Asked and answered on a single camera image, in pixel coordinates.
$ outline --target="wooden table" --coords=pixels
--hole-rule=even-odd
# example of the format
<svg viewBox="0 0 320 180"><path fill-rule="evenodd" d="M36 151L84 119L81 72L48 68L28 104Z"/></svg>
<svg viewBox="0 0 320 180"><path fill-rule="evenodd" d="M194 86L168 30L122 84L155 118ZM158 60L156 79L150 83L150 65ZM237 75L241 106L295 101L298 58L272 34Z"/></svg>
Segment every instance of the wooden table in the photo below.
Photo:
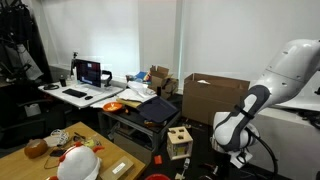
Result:
<svg viewBox="0 0 320 180"><path fill-rule="evenodd" d="M96 135L104 150L100 150L96 153L98 157L102 159L100 173L107 170L112 164L117 162L121 157L126 156L133 162L133 167L130 169L128 175L124 175L121 179L137 179L146 168L145 164L122 150L88 126L79 122L66 129L69 135L72 136L74 132L77 132L83 136L92 137ZM1 179L34 179L44 180L50 176L54 176L57 173L57 167L52 169L45 169L44 165L50 157L52 148L50 148L45 154L35 159L28 159L24 154L24 148L9 154L0 159L0 178ZM47 167L52 167L58 164L58 158L50 157L47 162Z"/></svg>

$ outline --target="desk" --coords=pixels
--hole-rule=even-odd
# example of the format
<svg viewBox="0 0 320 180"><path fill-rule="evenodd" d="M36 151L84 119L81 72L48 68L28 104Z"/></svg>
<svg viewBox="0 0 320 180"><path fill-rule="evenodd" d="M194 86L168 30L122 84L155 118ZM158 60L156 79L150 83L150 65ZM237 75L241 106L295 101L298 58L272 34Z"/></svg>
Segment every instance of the desk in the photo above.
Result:
<svg viewBox="0 0 320 180"><path fill-rule="evenodd" d="M147 134L152 141L152 150L154 152L157 152L159 149L159 146L162 142L162 139L164 137L164 134L167 132L167 129L171 127L174 123L177 122L177 120L180 118L181 113L180 111L174 114L172 117L167 119L167 124L164 127L146 127L144 125L145 118L140 116L137 111L130 111L130 115L120 112L120 113L110 113L110 112L104 112L101 111L98 113L99 118L99 126L101 130L101 134L105 134L108 127L111 128L112 124L111 119L115 119L123 124L126 124L136 130L139 130L140 132L143 132Z"/></svg>
<svg viewBox="0 0 320 180"><path fill-rule="evenodd" d="M137 179L146 168L145 164L125 152L103 136L93 131L83 123L79 122L66 129L69 134L78 132L86 137L92 137L97 135L104 150L100 150L96 153L98 157L102 159L100 173L107 170L112 164L117 162L121 157L126 156L133 162L133 167L130 170L129 176L124 179ZM20 149L8 156L0 159L0 177L1 179L39 179L44 180L49 176L54 176L57 173L57 167L52 169L44 169L44 164L49 157L51 149L45 154L35 159L28 159L24 155L24 149Z"/></svg>
<svg viewBox="0 0 320 180"><path fill-rule="evenodd" d="M58 85L59 88L55 90L44 90L44 86L39 86L38 89L40 91L43 91L47 94L50 94L58 99L61 99L62 101L65 101L69 104L72 104L78 108L85 108L90 106L91 104L98 102L102 99L105 99L107 97L111 97L119 92L121 92L123 89L119 87L108 87L108 89L103 89L103 88L97 88L91 85L70 85L66 87L61 87L60 83L53 83L54 85ZM82 91L87 93L87 96L93 96L92 99L90 100L85 100L85 97L82 98L77 98L68 94L63 93L62 91L67 90L67 89L74 89L77 91Z"/></svg>

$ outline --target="clutter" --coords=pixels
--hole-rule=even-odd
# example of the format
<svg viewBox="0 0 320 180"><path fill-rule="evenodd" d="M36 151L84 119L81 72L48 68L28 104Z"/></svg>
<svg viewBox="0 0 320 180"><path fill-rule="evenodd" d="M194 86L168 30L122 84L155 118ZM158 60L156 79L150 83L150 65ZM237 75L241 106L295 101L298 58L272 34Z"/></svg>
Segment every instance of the clutter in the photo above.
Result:
<svg viewBox="0 0 320 180"><path fill-rule="evenodd" d="M64 130L56 129L51 132L50 136L44 138L49 147L63 146L69 140L69 133Z"/></svg>
<svg viewBox="0 0 320 180"><path fill-rule="evenodd" d="M49 156L51 156L51 157L60 157L60 156L62 156L65 152L66 152L66 150L64 150L64 149L54 149L54 150L52 150L52 152L49 154Z"/></svg>
<svg viewBox="0 0 320 180"><path fill-rule="evenodd" d="M212 125L215 113L232 111L248 87L248 81L191 74L184 80L182 116Z"/></svg>
<svg viewBox="0 0 320 180"><path fill-rule="evenodd" d="M190 159L186 158L186 160L184 161L184 164L183 164L183 172L182 172L182 174L177 173L176 176L175 176L175 179L178 179L178 180L185 179L184 173L188 169L189 164L190 164Z"/></svg>
<svg viewBox="0 0 320 180"><path fill-rule="evenodd" d="M180 179L185 179L184 176L182 176L181 174L177 173L176 176L174 177L175 180L180 180Z"/></svg>
<svg viewBox="0 0 320 180"><path fill-rule="evenodd" d="M92 108L103 108L103 106L105 104L107 104L109 102L115 102L115 101L117 101L117 97L116 96L101 100L101 101L96 102L94 104L91 104L90 107L92 107Z"/></svg>
<svg viewBox="0 0 320 180"><path fill-rule="evenodd" d="M104 87L110 87L111 86L110 81L112 80L112 72L102 70L101 71L101 80L104 83Z"/></svg>
<svg viewBox="0 0 320 180"><path fill-rule="evenodd" d="M103 110L106 112L115 112L122 108L122 104L118 102L109 102L103 106Z"/></svg>
<svg viewBox="0 0 320 180"><path fill-rule="evenodd" d="M127 131L118 128L114 133L114 144L139 159L146 166L153 161L152 142L148 135L138 130Z"/></svg>
<svg viewBox="0 0 320 180"><path fill-rule="evenodd" d="M41 156L48 150L47 142L43 139L32 139L24 148L24 154L30 158Z"/></svg>
<svg viewBox="0 0 320 180"><path fill-rule="evenodd" d="M126 106L130 106L132 108L137 108L141 104L141 102L138 102L138 101L124 100L124 99L121 99L121 98L117 98L116 101L121 103L121 104L124 104Z"/></svg>
<svg viewBox="0 0 320 180"><path fill-rule="evenodd" d="M148 88L154 90L162 98L168 99L178 91L179 81L168 74L169 69L161 66L150 68L151 84Z"/></svg>
<svg viewBox="0 0 320 180"><path fill-rule="evenodd" d="M119 159L116 163L110 166L106 171L102 172L100 178L103 180L116 180L123 176L131 167L133 162L126 156Z"/></svg>
<svg viewBox="0 0 320 180"><path fill-rule="evenodd" d="M159 96L141 103L137 109L141 116L157 123L167 120L179 111L173 104Z"/></svg>
<svg viewBox="0 0 320 180"><path fill-rule="evenodd" d="M164 127L166 126L166 124L167 124L167 121L163 121L162 123L155 123L147 120L144 121L144 125L147 127Z"/></svg>
<svg viewBox="0 0 320 180"><path fill-rule="evenodd" d="M138 74L135 76L133 75L126 75L127 82L129 81L136 81L139 83L144 83L144 84L150 84L150 72L142 72L140 71Z"/></svg>
<svg viewBox="0 0 320 180"><path fill-rule="evenodd" d="M136 91L144 101L155 96L155 91L148 89L147 84L142 84L135 81L128 82L128 87L134 91Z"/></svg>
<svg viewBox="0 0 320 180"><path fill-rule="evenodd" d="M34 116L37 114L41 114L39 104L26 105L26 106L24 106L24 109L25 109L28 117Z"/></svg>
<svg viewBox="0 0 320 180"><path fill-rule="evenodd" d="M145 180L170 180L170 178L163 174L151 174Z"/></svg>
<svg viewBox="0 0 320 180"><path fill-rule="evenodd" d="M189 132L192 131L192 129L195 129L195 130L204 132L204 129L195 127L195 126L193 126L193 125L191 125L191 124L188 124L188 123L182 123L182 126L184 126Z"/></svg>
<svg viewBox="0 0 320 180"><path fill-rule="evenodd" d="M154 164L162 164L162 157L161 157L161 155L154 156Z"/></svg>
<svg viewBox="0 0 320 180"><path fill-rule="evenodd" d="M69 148L59 158L57 176L49 180L57 179L96 179L99 174L101 159L95 155L102 146L96 146L94 150L82 145L80 142Z"/></svg>
<svg viewBox="0 0 320 180"><path fill-rule="evenodd" d="M171 160L190 157L193 139L185 127L169 128L167 151Z"/></svg>
<svg viewBox="0 0 320 180"><path fill-rule="evenodd" d="M63 77L63 75L60 76L59 81L60 81L60 85L62 87L66 87L67 86L66 79Z"/></svg>
<svg viewBox="0 0 320 180"><path fill-rule="evenodd" d="M88 138L83 145L87 146L88 148L94 149L96 146L101 146L101 143L95 134L94 136Z"/></svg>
<svg viewBox="0 0 320 180"><path fill-rule="evenodd" d="M125 89L121 93L117 94L120 99L129 100L129 101L143 101L143 97L138 94L137 91L132 89Z"/></svg>

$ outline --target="box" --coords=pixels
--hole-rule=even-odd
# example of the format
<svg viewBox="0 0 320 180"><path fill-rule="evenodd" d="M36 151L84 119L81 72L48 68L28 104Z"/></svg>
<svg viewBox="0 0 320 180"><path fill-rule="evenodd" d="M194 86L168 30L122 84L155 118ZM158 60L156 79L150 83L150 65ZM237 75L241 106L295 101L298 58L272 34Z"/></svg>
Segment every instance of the box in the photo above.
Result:
<svg viewBox="0 0 320 180"><path fill-rule="evenodd" d="M171 160L190 157L192 145L193 139L185 127L169 128L167 151Z"/></svg>
<svg viewBox="0 0 320 180"><path fill-rule="evenodd" d="M129 176L130 173L128 173L128 170L132 166L133 162L126 156L123 156L99 176L103 180L117 180L120 178L124 179L125 177Z"/></svg>
<svg viewBox="0 0 320 180"><path fill-rule="evenodd" d="M232 111L246 95L249 84L238 79L191 74L184 80L182 116L212 126L215 113Z"/></svg>
<svg viewBox="0 0 320 180"><path fill-rule="evenodd" d="M150 68L151 84L149 89L157 92L157 88L161 88L161 97L168 99L171 95L178 91L179 81L172 78L172 74L168 74L169 69L161 66L152 66Z"/></svg>
<svg viewBox="0 0 320 180"><path fill-rule="evenodd" d="M139 159L141 162L146 164L146 166L150 164L152 148L145 145L142 141L131 137L129 134L121 130L116 130L114 133L114 144Z"/></svg>

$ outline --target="brown cardboard box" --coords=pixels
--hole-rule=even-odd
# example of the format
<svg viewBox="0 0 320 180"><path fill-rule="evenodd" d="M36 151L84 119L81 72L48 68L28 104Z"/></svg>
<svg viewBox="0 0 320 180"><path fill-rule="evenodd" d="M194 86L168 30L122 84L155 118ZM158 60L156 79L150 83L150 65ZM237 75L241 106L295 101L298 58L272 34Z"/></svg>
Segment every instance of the brown cardboard box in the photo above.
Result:
<svg viewBox="0 0 320 180"><path fill-rule="evenodd" d="M148 166L151 162L152 150L134 142L128 135L120 133L121 131L114 133L114 143Z"/></svg>
<svg viewBox="0 0 320 180"><path fill-rule="evenodd" d="M205 80L210 84L199 83ZM185 78L182 116L213 125L216 112L230 112L245 96L250 82L194 73Z"/></svg>
<svg viewBox="0 0 320 180"><path fill-rule="evenodd" d="M169 69L161 66L152 66L150 68L151 85L149 89L157 92L157 87L161 87L161 97L168 99L172 94L178 91L178 79L171 78L172 74L168 74Z"/></svg>

